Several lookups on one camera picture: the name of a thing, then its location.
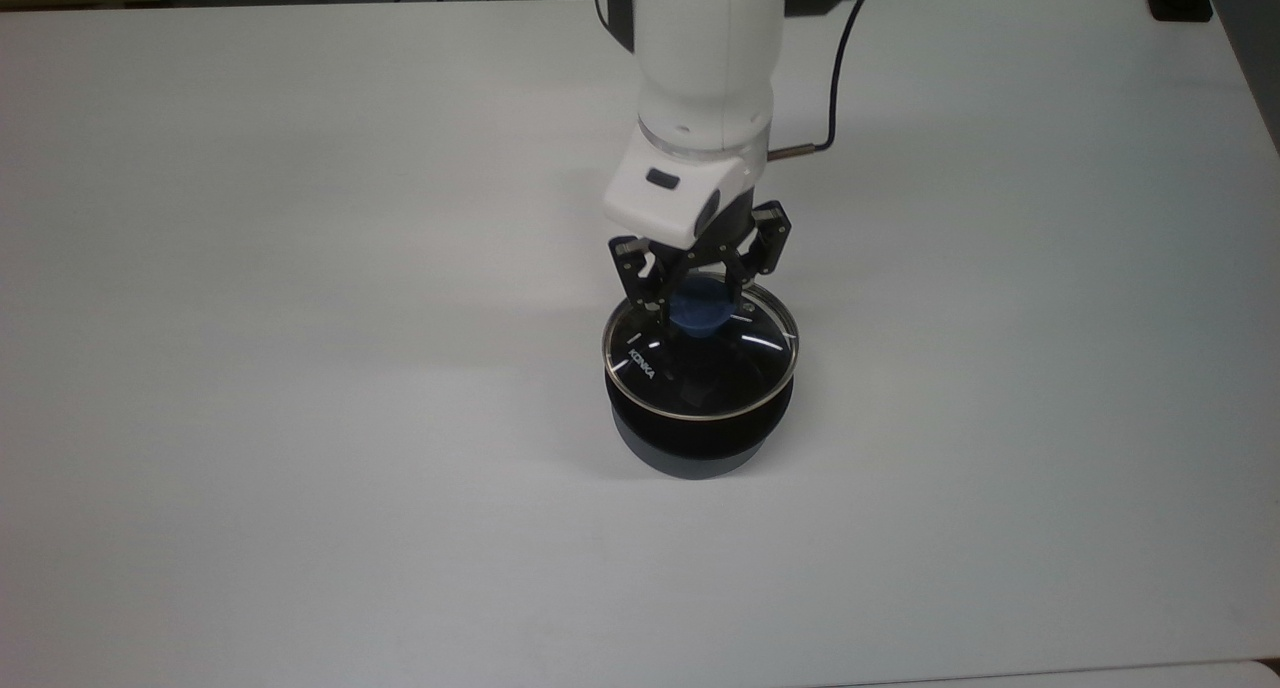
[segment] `lid rim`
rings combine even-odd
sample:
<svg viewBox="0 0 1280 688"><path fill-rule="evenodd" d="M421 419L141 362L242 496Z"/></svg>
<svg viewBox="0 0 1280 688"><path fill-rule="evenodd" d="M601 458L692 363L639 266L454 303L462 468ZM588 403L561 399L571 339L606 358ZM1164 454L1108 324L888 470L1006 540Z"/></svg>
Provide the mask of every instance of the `lid rim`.
<svg viewBox="0 0 1280 688"><path fill-rule="evenodd" d="M701 272L701 274L717 278L716 272ZM795 373L796 359L797 356L800 354L800 338L796 331L795 318L792 318L790 311L786 309L786 306L782 306L782 301L778 301L777 297L773 295L773 293L764 290L764 288L756 286L756 284L753 283L750 286L744 288L742 295L749 295L751 301L755 301L756 304L759 306L764 306L768 313L772 313L774 318L777 318L777 325L786 334L787 343L791 350L787 368L785 372L782 372L776 386L769 387L767 393L763 393L762 395L759 395L759 398L755 398L755 400L750 402L750 404L742 405L739 409L724 410L724 413L716 413L708 416L691 416L685 413L676 413L676 410L660 409L658 405L653 405L650 404L650 402L644 400L644 398L637 396L635 391L631 391L631 389L627 387L626 384L621 381L621 379L618 379L618 375L613 372L612 366L609 364L609 343L613 338L613 332L616 331L618 324L622 320L622 316L626 316L627 313L630 313L631 309L634 309L634 306L631 306L631 301L620 302L617 308L613 308L613 313L609 315L609 318L604 324L604 332L600 340L600 356L604 359L604 375L607 375L609 382L612 382L613 386L617 387L618 391L621 391L622 395L626 396L628 400L631 400L631 403L635 404L636 407L641 407L641 409L649 410L649 413L653 413L655 416L664 416L664 418L672 418L672 419L686 419L690 423L707 423L707 422L713 422L713 419L737 418L737 416L748 414L750 413L750 410L755 410L758 409L758 407L767 404L767 402L771 402L773 400L773 398L777 398L778 393L782 393L782 389L786 387L788 382L791 382L792 373Z"/></svg>

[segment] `black button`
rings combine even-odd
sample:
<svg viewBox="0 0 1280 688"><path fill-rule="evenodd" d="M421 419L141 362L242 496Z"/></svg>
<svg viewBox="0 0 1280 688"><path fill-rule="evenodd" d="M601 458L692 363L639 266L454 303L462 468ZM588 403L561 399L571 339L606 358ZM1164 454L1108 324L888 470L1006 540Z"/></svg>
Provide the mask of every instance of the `black button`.
<svg viewBox="0 0 1280 688"><path fill-rule="evenodd" d="M671 173L663 173L657 168L650 168L645 179L653 183L653 185L667 188L667 191L676 191L676 187L680 185L680 176L672 176Z"/></svg>

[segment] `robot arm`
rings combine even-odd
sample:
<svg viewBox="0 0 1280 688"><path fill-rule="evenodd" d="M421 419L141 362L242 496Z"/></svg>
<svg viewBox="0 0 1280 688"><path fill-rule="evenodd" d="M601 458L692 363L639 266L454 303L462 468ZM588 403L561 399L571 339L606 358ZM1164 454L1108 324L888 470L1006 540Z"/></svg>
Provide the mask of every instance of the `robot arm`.
<svg viewBox="0 0 1280 688"><path fill-rule="evenodd" d="M756 275L773 272L791 224L777 201L755 208L753 201L769 159L782 22L840 1L595 0L600 22L635 52L644 75L639 120L604 193L608 217L636 234L614 238L609 249L627 299L659 324L691 270L723 265L724 301L733 306ZM854 15L856 6L841 47Z"/></svg>
<svg viewBox="0 0 1280 688"><path fill-rule="evenodd" d="M673 249L690 249L748 193L768 155L785 0L596 0L644 75L639 121L605 214Z"/></svg>

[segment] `white table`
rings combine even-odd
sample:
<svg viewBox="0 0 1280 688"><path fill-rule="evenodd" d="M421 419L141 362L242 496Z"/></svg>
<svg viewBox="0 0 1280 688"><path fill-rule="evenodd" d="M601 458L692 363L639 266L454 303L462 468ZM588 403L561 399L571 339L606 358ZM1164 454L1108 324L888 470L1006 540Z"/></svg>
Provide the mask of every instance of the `white table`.
<svg viewBox="0 0 1280 688"><path fill-rule="evenodd" d="M1280 653L1280 160L1216 22L870 0L758 193L795 400L700 483L609 418L590 4L9 14L0 64L5 688Z"/></svg>

